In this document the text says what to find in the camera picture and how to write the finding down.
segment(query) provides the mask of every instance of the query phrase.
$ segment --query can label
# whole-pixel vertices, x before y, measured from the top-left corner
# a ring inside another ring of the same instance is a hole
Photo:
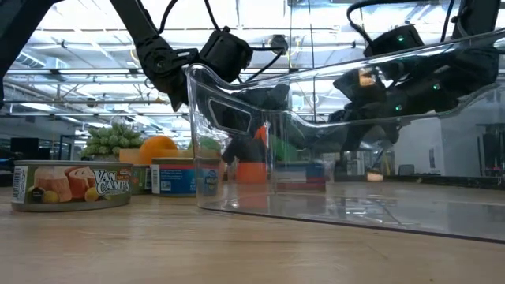
[[[203,177],[202,194],[204,196],[215,196],[219,185],[219,166],[205,166],[201,169],[201,177]]]
[[[151,193],[151,169],[136,168],[132,169],[132,194]]]
[[[12,202],[60,204],[129,196],[131,169],[120,166],[16,166]]]
[[[152,165],[152,193],[161,195],[196,194],[193,165]]]

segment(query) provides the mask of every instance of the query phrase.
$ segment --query food can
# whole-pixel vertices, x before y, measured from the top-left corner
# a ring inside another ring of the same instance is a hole
[[[195,196],[193,158],[154,158],[151,165],[152,194]]]
[[[274,180],[280,190],[317,190],[326,189],[324,164],[311,162],[280,162],[275,164]]]
[[[216,196],[219,191],[219,163],[220,159],[197,158],[196,188],[202,196]]]
[[[82,211],[126,205],[132,164],[86,161],[16,161],[15,211]]]
[[[132,195],[152,193],[151,166],[133,165]]]

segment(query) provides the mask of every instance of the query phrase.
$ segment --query table surface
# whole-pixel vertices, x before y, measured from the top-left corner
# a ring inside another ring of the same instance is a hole
[[[12,212],[2,284],[502,283],[505,245],[205,211],[134,196],[98,211]]]

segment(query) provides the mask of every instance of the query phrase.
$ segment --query orange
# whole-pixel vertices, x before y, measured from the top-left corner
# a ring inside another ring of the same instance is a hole
[[[144,164],[151,164],[153,158],[164,157],[166,150],[177,150],[177,145],[167,136],[153,136],[140,147],[140,159]]]

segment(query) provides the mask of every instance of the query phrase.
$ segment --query cable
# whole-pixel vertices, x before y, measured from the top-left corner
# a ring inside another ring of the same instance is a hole
[[[274,63],[282,56],[282,54],[284,53],[284,51],[286,49],[284,49],[284,47],[252,47],[252,50],[255,50],[255,51],[272,51],[272,50],[280,50],[281,52],[279,52],[275,57],[274,59],[272,59],[272,61],[270,61],[270,63],[266,64],[265,67],[263,67],[262,69],[260,69],[258,72],[254,73],[254,75],[252,75],[251,77],[247,78],[246,82],[249,82],[251,81],[252,79],[258,77],[258,75],[260,75],[262,72],[264,72],[264,70],[270,68],[270,66],[274,65]]]
[[[161,35],[163,31],[165,30],[165,24],[166,24],[166,19],[168,18],[168,14],[174,8],[175,3],[177,3],[178,0],[171,0],[170,3],[168,3],[168,6],[165,9],[165,13],[163,14],[163,17],[161,18],[161,24],[159,24],[159,30],[158,33]]]
[[[417,2],[417,1],[419,1],[419,0],[365,0],[362,2],[354,3],[353,5],[349,6],[349,8],[347,8],[347,20],[349,21],[349,25],[351,27],[353,27],[353,29],[356,32],[358,32],[361,36],[363,36],[363,38],[365,39],[365,41],[368,44],[372,44],[372,38],[370,38],[368,33],[365,32],[365,30],[362,27],[360,27],[358,24],[355,24],[353,22],[353,20],[351,20],[350,14],[354,10],[365,8],[368,6],[373,6],[373,5],[397,4],[397,3]]]
[[[253,51],[275,51],[275,50],[280,50],[282,51],[281,54],[283,54],[286,49],[284,47],[251,47]]]
[[[445,40],[445,35],[447,33],[447,26],[449,25],[449,20],[451,19],[452,7],[455,5],[456,0],[451,0],[449,6],[447,7],[447,14],[445,15],[445,21],[443,22],[442,36],[440,37],[440,42]]]
[[[205,7],[207,7],[208,16],[211,18],[211,21],[212,21],[212,24],[214,25],[215,30],[221,32],[221,29],[219,28],[218,23],[215,21],[214,13],[212,12],[212,9],[211,9],[211,4],[208,2],[208,0],[204,0],[204,2],[205,2]]]

